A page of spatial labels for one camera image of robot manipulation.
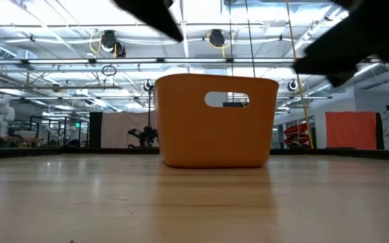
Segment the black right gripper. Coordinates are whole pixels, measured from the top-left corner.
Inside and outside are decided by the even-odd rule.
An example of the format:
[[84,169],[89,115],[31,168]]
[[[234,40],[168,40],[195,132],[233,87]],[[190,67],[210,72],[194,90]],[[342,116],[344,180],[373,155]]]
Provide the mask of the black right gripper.
[[389,62],[389,0],[344,0],[335,4],[348,17],[329,29],[296,59],[298,74],[325,76],[334,87],[357,73],[357,64],[370,55]]

